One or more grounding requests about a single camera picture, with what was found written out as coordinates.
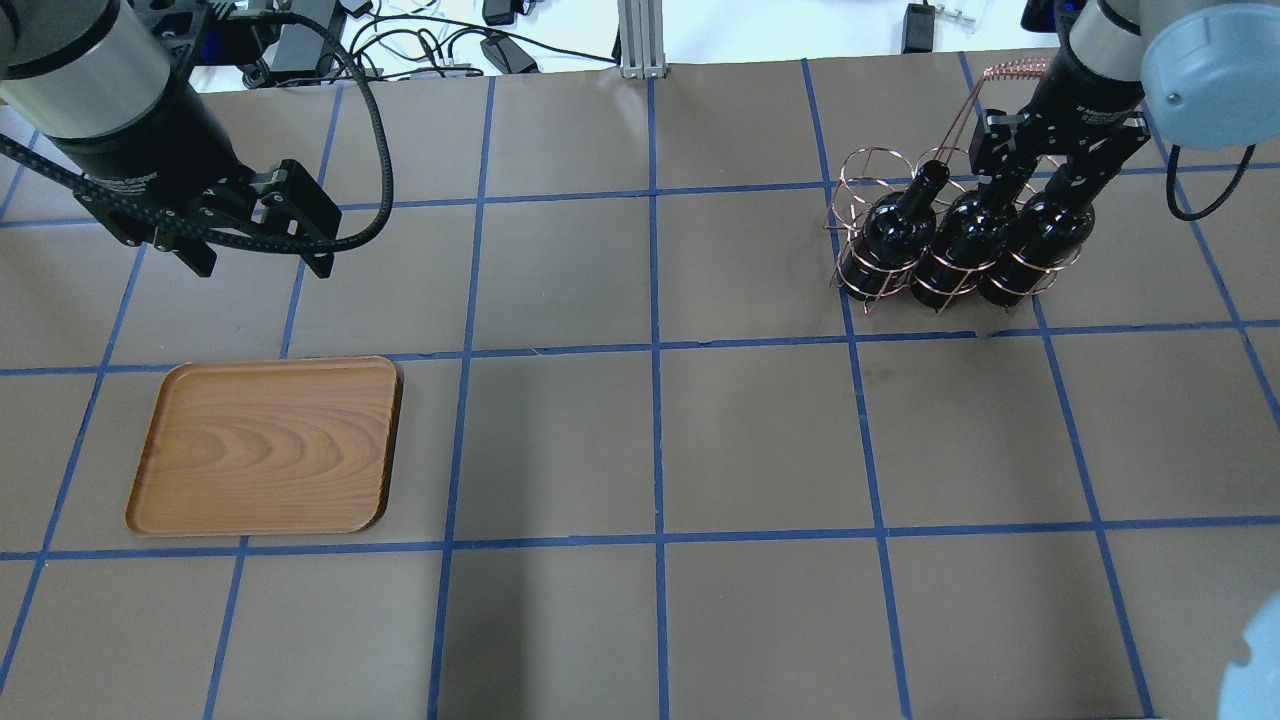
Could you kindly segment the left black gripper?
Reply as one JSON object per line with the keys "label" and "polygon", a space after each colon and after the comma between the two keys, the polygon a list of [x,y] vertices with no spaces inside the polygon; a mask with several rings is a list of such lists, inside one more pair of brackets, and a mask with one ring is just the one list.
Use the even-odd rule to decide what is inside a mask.
{"label": "left black gripper", "polygon": [[243,164],[195,95],[165,95],[132,124],[55,146],[93,183],[76,200],[127,246],[151,243],[210,278],[216,246],[298,255],[332,277],[340,210],[298,161]]}

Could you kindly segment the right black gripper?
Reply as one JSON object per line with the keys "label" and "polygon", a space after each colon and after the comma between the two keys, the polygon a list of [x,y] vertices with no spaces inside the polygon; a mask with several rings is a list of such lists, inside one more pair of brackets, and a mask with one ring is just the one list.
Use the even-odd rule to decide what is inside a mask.
{"label": "right black gripper", "polygon": [[[987,108],[970,141],[970,168],[991,178],[986,209],[996,217],[1014,205],[1042,156],[1069,158],[1050,178],[1050,205],[1083,211],[1137,149],[1151,140],[1138,109],[1140,83],[1102,76],[1073,50],[1024,56],[982,72],[972,97],[993,81],[1033,79],[1030,100],[1015,113]],[[1101,155],[1091,155],[1094,150]]]}

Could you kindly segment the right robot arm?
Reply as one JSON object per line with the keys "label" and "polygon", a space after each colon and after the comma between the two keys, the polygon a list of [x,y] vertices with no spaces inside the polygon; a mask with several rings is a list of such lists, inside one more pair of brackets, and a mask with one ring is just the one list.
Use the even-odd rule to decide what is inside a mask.
{"label": "right robot arm", "polygon": [[1234,191],[1256,147],[1279,131],[1275,1],[1029,1],[1021,27],[1059,36],[1030,101],[991,114],[972,169],[995,177],[1042,156],[1080,158],[1144,104],[1169,141],[1172,190],[1185,149],[1242,147]]}

